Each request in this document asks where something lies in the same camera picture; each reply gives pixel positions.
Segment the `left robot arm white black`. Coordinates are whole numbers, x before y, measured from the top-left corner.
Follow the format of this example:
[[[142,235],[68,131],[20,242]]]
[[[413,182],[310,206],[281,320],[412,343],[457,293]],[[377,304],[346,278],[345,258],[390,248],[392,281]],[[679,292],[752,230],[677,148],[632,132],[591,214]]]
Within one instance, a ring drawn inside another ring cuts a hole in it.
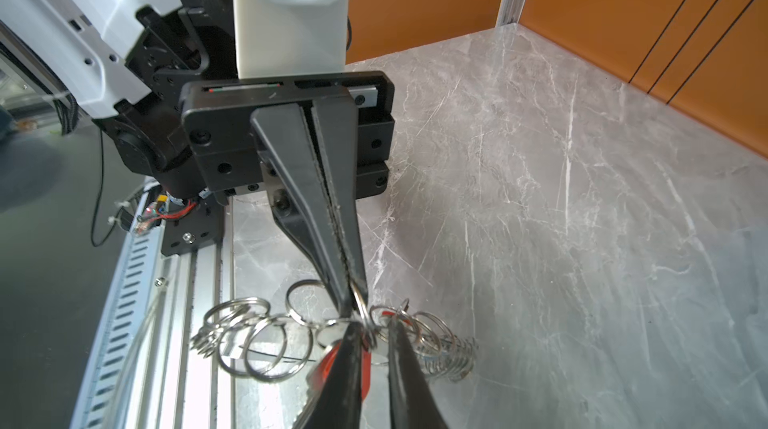
[[[382,193],[395,87],[349,72],[349,0],[1,0],[2,24],[177,203],[165,255],[264,191],[337,311],[368,298],[356,203]]]

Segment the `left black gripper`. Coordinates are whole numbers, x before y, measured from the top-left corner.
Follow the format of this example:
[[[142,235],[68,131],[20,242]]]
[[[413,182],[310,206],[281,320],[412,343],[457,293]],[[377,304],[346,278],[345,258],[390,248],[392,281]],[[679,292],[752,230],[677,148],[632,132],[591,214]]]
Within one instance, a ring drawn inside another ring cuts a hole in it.
[[[311,109],[315,147],[301,106],[316,96],[329,97]],[[394,96],[381,71],[199,81],[181,92],[182,126],[205,187],[219,200],[254,190],[264,181],[260,156],[275,222],[311,260],[341,315],[368,301],[356,197],[387,187]]]

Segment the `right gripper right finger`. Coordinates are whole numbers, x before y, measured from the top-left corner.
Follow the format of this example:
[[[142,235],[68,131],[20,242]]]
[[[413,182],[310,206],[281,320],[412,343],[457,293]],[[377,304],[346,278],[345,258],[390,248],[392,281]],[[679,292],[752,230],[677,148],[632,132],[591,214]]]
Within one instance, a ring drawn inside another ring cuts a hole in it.
[[[446,429],[405,326],[396,316],[388,323],[388,366],[390,427]]]

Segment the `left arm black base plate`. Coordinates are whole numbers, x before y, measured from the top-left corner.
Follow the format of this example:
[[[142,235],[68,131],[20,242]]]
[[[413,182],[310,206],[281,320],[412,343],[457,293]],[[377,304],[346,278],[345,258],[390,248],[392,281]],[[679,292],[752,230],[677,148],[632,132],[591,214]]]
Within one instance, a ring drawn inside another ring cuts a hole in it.
[[[161,254],[183,255],[221,243],[224,221],[224,206],[215,196],[200,199],[183,217],[166,220]]]

